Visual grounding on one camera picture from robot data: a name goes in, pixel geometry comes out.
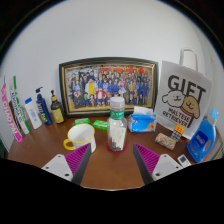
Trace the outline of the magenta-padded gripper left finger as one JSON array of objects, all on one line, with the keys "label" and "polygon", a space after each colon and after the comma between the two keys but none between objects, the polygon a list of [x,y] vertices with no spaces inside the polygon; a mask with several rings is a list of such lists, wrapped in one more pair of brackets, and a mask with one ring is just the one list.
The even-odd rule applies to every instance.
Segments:
[{"label": "magenta-padded gripper left finger", "polygon": [[42,169],[80,185],[90,156],[91,144],[88,143],[67,155],[57,154]]}]

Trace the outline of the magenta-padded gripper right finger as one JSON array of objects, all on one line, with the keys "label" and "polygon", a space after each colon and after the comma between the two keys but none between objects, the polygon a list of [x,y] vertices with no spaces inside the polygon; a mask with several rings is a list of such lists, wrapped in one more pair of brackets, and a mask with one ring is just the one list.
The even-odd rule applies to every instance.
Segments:
[{"label": "magenta-padded gripper right finger", "polygon": [[168,154],[157,154],[139,144],[133,144],[133,154],[145,185],[182,169]]}]

